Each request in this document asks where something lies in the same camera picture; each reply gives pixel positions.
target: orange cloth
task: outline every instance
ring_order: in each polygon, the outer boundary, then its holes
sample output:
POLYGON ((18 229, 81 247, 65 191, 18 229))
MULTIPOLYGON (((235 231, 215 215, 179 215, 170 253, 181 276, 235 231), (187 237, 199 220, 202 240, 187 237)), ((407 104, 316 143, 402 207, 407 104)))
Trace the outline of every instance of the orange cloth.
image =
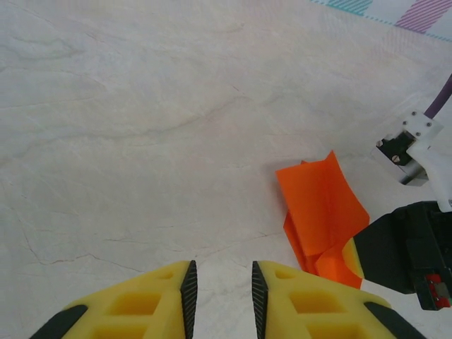
POLYGON ((276 172, 289 212, 284 229, 303 270, 360 288, 342 257, 345 243, 369 225, 334 152, 276 172))

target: black plastic part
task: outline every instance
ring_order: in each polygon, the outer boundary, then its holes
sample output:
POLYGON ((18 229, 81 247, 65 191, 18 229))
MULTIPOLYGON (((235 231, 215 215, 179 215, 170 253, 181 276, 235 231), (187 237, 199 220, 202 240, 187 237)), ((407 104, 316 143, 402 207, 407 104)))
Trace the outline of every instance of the black plastic part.
POLYGON ((62 339, 87 310, 87 306, 77 305, 55 314, 30 339, 62 339))
POLYGON ((452 213, 436 202, 420 202, 384 215, 354 237, 364 277, 438 310, 427 275, 441 277, 452 291, 452 213))
POLYGON ((251 279, 257 338, 265 339, 267 325, 268 286, 257 261, 253 261, 251 279))
POLYGON ((195 326, 196 300, 198 299, 198 273, 194 260, 190 262, 181 285, 181 295, 185 338, 192 339, 195 326))
POLYGON ((377 148, 391 161, 397 155, 399 162, 394 162, 398 166, 406 166, 412 158, 407 154, 407 149, 415 139, 407 132, 403 132, 391 140, 383 139, 381 146, 377 148))
POLYGON ((374 302, 366 302, 364 305, 394 335, 395 339, 426 339, 393 309, 374 302))

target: white marble surface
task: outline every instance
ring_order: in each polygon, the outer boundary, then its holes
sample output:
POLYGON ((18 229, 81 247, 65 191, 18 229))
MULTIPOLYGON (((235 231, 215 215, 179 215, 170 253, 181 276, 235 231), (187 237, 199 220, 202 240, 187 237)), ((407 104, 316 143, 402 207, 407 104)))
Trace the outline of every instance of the white marble surface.
MULTIPOLYGON (((255 338, 251 262, 297 265, 276 169, 334 149, 373 219, 432 198, 369 152, 431 102, 451 43, 307 0, 10 0, 0 14, 0 338, 192 258, 196 338, 255 338)), ((452 337, 451 310, 365 288, 452 337)))

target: striped fabric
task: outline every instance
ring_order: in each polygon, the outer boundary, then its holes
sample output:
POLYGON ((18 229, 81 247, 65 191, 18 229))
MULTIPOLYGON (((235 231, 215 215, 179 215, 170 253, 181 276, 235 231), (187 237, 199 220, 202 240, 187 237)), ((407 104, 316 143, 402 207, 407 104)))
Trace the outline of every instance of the striped fabric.
POLYGON ((452 42, 452 0, 311 1, 452 42))
POLYGON ((395 25, 426 33, 450 7, 452 0, 417 0, 395 25))

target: pink stripe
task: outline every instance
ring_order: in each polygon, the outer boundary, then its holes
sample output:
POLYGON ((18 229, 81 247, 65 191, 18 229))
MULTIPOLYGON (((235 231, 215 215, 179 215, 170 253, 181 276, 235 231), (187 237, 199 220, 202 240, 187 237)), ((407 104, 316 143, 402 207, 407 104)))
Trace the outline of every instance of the pink stripe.
POLYGON ((452 0, 417 0, 396 26, 425 33, 452 7, 452 0))

